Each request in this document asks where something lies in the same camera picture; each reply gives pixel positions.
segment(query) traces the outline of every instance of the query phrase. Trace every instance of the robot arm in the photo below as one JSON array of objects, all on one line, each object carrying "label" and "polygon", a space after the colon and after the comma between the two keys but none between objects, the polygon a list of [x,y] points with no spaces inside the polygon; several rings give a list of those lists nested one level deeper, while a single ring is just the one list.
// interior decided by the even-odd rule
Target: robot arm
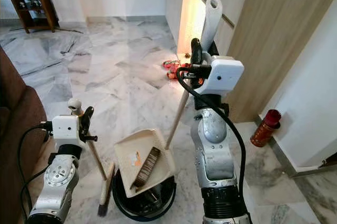
[{"label": "robot arm", "polygon": [[[249,224],[250,215],[242,195],[243,180],[239,183],[239,191],[229,149],[228,124],[223,117],[228,115],[228,111],[224,112],[226,106],[221,104],[222,97],[239,80],[243,65],[240,61],[219,56],[214,43],[211,46],[215,54],[213,56],[202,51],[196,38],[192,40],[191,47],[191,66],[178,69],[177,79],[194,95],[196,116],[191,127],[191,137],[195,145],[197,177],[204,199],[203,223]],[[190,80],[191,88],[182,78]]]},{"label": "robot arm", "polygon": [[79,108],[76,107],[78,104],[70,105],[72,115],[60,115],[52,120],[57,153],[44,173],[44,186],[29,213],[28,224],[62,224],[67,217],[72,193],[78,183],[77,169],[81,153],[85,151],[85,142],[97,140],[97,137],[88,135],[93,107],[85,113],[81,110],[81,103]]}]

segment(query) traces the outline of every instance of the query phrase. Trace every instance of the black cable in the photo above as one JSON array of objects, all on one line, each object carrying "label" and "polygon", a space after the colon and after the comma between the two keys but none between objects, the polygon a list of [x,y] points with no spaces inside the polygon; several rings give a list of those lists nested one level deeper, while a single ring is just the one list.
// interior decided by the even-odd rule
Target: black cable
[{"label": "black cable", "polygon": [[34,180],[35,178],[37,178],[38,176],[40,176],[41,174],[43,174],[46,169],[49,167],[49,165],[44,168],[43,170],[39,171],[37,174],[35,174],[34,176],[32,176],[24,185],[23,187],[21,188],[21,191],[20,191],[20,204],[21,204],[21,209],[22,209],[22,213],[23,213],[23,216],[24,216],[24,219],[25,221],[27,220],[27,213],[26,213],[26,210],[25,210],[25,207],[23,205],[23,198],[22,198],[22,194],[23,194],[23,191],[24,190],[28,190],[28,184]]},{"label": "black cable", "polygon": [[210,101],[209,99],[207,99],[206,97],[203,97],[202,95],[198,94],[195,90],[193,90],[190,86],[188,86],[188,84],[186,84],[184,82],[184,80],[182,79],[180,72],[182,71],[186,71],[188,72],[190,69],[188,67],[180,67],[177,69],[176,71],[176,78],[179,81],[179,83],[184,87],[184,89],[186,91],[188,91],[190,94],[192,94],[194,97],[200,99],[202,102],[206,103],[207,105],[209,105],[219,116],[221,116],[221,118],[228,124],[228,126],[232,129],[232,131],[234,132],[234,135],[236,136],[240,148],[241,148],[241,165],[240,165],[240,178],[239,178],[239,196],[242,198],[243,200],[243,177],[244,177],[244,170],[245,170],[245,163],[246,163],[246,149],[244,147],[244,143],[243,143],[243,139],[239,133],[239,131],[237,130],[237,128],[235,127],[235,125],[232,123],[232,121],[225,115],[224,112],[222,112],[216,105],[213,104],[212,101]]},{"label": "black cable", "polygon": [[[22,183],[25,184],[26,183],[26,180],[25,180],[25,175],[23,174],[23,171],[22,171],[22,167],[21,167],[21,148],[22,148],[22,144],[23,144],[23,141],[26,137],[26,135],[32,131],[33,129],[36,129],[36,128],[43,128],[43,125],[42,124],[39,124],[37,126],[34,126],[30,129],[28,129],[26,132],[23,133],[21,139],[20,139],[20,142],[19,142],[19,145],[17,147],[17,165],[18,165],[18,169],[19,169],[19,173],[20,173],[20,176],[21,176],[21,180],[22,180]],[[31,199],[31,195],[28,191],[28,189],[26,187],[24,187],[25,189],[25,193],[26,193],[26,196],[27,196],[27,201],[28,201],[28,208],[29,210],[32,209],[32,199]]]}]

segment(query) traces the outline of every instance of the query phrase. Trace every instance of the baseboard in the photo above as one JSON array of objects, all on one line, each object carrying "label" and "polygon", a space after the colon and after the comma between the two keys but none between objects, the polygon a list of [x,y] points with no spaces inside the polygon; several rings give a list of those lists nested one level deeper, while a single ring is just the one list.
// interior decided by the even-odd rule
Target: baseboard
[{"label": "baseboard", "polygon": [[58,21],[60,28],[74,28],[74,27],[84,27],[86,28],[86,22],[60,22]]},{"label": "baseboard", "polygon": [[0,27],[13,27],[21,25],[20,19],[0,19]]},{"label": "baseboard", "polygon": [[[262,121],[262,118],[260,117],[260,115],[258,115],[254,122],[257,125],[259,125],[261,121]],[[317,174],[317,173],[337,169],[337,165],[330,165],[330,166],[320,167],[315,170],[296,171],[296,169],[293,167],[288,157],[285,155],[285,153],[283,152],[283,150],[281,149],[281,147],[279,146],[279,144],[277,143],[274,137],[270,139],[269,146],[272,148],[273,152],[276,155],[276,158],[278,159],[280,164],[283,166],[284,172],[287,173],[287,175],[291,178],[307,176],[310,174]]]},{"label": "baseboard", "polygon": [[165,15],[142,15],[142,16],[88,16],[87,23],[104,23],[109,22],[112,17],[120,18],[126,22],[148,21],[148,22],[165,22]]}]

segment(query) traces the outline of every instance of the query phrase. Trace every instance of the light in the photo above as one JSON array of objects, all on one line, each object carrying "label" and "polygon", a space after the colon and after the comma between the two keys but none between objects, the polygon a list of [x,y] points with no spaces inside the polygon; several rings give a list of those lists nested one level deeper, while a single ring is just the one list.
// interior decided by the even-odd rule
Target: light
[{"label": "light", "polygon": [[191,40],[201,38],[204,20],[205,3],[202,0],[183,0],[177,53],[191,52]]}]

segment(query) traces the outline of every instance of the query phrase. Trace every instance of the power cord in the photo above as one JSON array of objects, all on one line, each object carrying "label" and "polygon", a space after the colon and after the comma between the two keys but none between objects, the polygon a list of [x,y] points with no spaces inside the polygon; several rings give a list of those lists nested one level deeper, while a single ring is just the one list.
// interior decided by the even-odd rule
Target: power cord
[{"label": "power cord", "polygon": [[239,142],[240,149],[241,149],[241,165],[240,165],[240,177],[239,177],[239,196],[242,198],[242,200],[244,200],[243,199],[243,177],[244,177],[244,170],[245,170],[245,163],[246,163],[246,149],[244,147],[243,139],[242,139],[239,131],[235,127],[235,125],[225,115],[224,112],[222,112],[216,105],[214,105],[212,101],[210,101],[206,97],[203,97],[202,95],[198,94],[195,90],[193,90],[188,84],[186,84],[184,82],[183,78],[181,77],[180,72],[189,72],[189,71],[190,71],[190,68],[188,68],[188,67],[180,67],[180,68],[177,69],[177,71],[176,71],[176,78],[179,81],[179,83],[182,85],[182,87],[184,87],[184,89],[186,91],[188,91],[194,97],[196,97],[197,99],[200,99],[202,102],[206,103],[210,108],[212,108],[228,124],[228,126],[232,129],[232,131],[234,132],[234,135],[236,136],[236,138],[237,138],[237,140]]},{"label": "power cord", "polygon": [[[41,124],[39,125],[36,125],[30,129],[28,129],[26,132],[23,133],[22,137],[20,138],[20,141],[19,141],[19,145],[17,147],[17,153],[16,153],[16,159],[17,159],[17,165],[18,165],[18,169],[19,169],[19,173],[20,173],[20,177],[21,177],[21,180],[22,180],[22,184],[24,184],[23,186],[23,190],[25,191],[25,194],[26,194],[26,197],[27,197],[27,202],[28,202],[28,209],[29,211],[31,211],[32,209],[32,198],[31,198],[31,194],[29,193],[29,190],[28,188],[25,186],[26,184],[26,179],[25,179],[25,176],[24,176],[24,173],[22,171],[22,166],[21,166],[21,149],[22,149],[22,144],[24,142],[24,139],[26,137],[26,135],[34,130],[34,129],[37,129],[37,128],[40,128],[40,129],[45,129],[47,131],[52,131],[53,130],[53,127],[52,127],[52,122],[51,121],[44,121],[42,122]],[[24,213],[24,218],[27,219],[27,215],[26,215],[26,212],[23,208],[23,204],[21,203],[21,208],[22,208],[22,211]]]},{"label": "power cord", "polygon": [[20,204],[21,204],[21,209],[22,209],[22,213],[23,213],[23,215],[24,215],[24,219],[25,219],[25,222],[27,221],[27,213],[26,213],[26,210],[25,210],[25,207],[24,207],[24,205],[23,205],[23,198],[22,198],[22,196],[23,196],[23,192],[25,191],[25,190],[28,190],[28,184],[31,182],[31,181],[33,181],[35,178],[37,178],[38,176],[40,176],[41,174],[43,174],[46,170],[47,170],[47,168],[49,167],[49,165],[46,167],[46,168],[44,168],[43,170],[41,170],[41,171],[39,171],[37,174],[35,174],[34,176],[32,176],[24,185],[23,185],[23,187],[21,188],[21,191],[20,191]]}]

